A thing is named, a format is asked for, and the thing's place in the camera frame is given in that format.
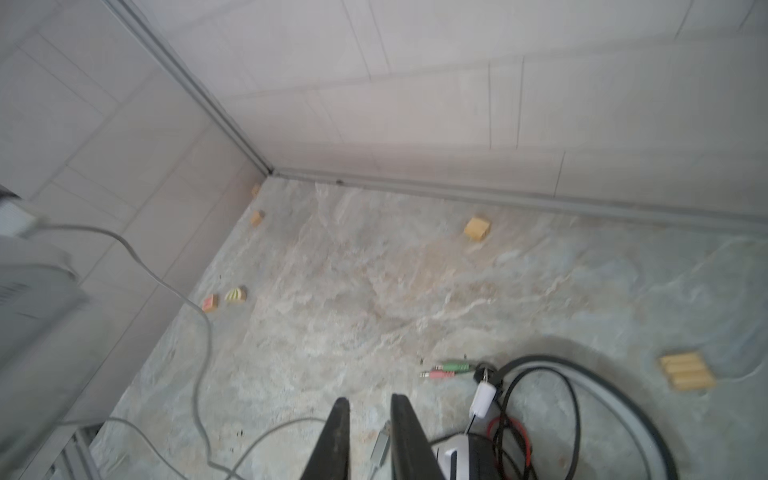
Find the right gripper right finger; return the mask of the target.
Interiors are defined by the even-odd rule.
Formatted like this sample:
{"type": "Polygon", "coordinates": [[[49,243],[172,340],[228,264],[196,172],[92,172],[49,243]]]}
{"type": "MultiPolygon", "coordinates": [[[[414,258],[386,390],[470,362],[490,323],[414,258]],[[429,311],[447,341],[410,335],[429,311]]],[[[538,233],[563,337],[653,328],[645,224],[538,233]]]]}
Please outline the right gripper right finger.
{"type": "Polygon", "coordinates": [[[444,476],[430,443],[406,395],[392,395],[390,420],[392,478],[443,480],[444,476]]]}

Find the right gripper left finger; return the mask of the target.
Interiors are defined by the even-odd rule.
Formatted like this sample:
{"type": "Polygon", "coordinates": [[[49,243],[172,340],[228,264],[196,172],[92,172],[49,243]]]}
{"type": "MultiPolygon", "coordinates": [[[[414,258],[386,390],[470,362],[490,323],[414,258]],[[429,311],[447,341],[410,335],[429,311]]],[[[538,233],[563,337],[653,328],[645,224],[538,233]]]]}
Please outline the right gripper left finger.
{"type": "Polygon", "coordinates": [[[301,480],[347,480],[350,475],[350,403],[339,397],[321,431],[301,480]]]}

